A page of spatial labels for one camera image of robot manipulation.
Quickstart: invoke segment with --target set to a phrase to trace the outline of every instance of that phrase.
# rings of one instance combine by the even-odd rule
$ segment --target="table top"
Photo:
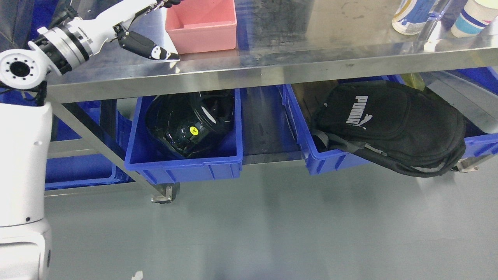
[[[72,5],[83,19],[92,19],[116,2]],[[184,54],[168,63],[111,42],[74,71],[49,74],[48,92],[67,103],[498,65],[498,20],[476,37],[455,38],[448,30],[466,0],[453,0],[430,36],[406,36],[391,26],[399,2],[235,0],[234,50]],[[163,8],[131,30],[161,45],[165,21]]]

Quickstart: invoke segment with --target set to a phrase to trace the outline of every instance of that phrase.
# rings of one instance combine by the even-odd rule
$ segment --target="puma logo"
[[[364,130],[367,129],[362,125],[370,121],[373,118],[373,116],[367,114],[365,115],[363,120],[361,120],[361,118],[363,116],[363,112],[365,111],[365,106],[367,105],[368,99],[369,99],[368,96],[356,96],[357,102],[353,104],[353,108],[351,109],[351,113],[349,114],[346,124],[354,127],[361,127]]]
[[[363,120],[359,124],[357,124],[357,125],[350,125],[350,126],[361,127],[362,129],[367,130],[367,128],[366,127],[362,127],[362,125],[366,124],[372,118],[373,118],[372,115],[368,115],[367,114],[367,115],[365,115],[365,117],[363,118]]]

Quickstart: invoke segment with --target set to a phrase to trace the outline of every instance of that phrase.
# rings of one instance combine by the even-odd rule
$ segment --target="black backpack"
[[[409,176],[444,174],[465,152],[458,110],[435,94],[389,81],[337,86],[313,126],[318,150],[338,148]]]

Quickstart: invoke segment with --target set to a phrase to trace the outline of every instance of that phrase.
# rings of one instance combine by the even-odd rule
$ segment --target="black helmet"
[[[169,158],[209,155],[233,129],[234,91],[161,95],[152,101],[145,125]]]

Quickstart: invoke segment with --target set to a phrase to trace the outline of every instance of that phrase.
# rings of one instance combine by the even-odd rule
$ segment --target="yellow sticker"
[[[197,136],[199,134],[199,130],[197,129],[197,127],[190,127],[190,133],[193,136]]]

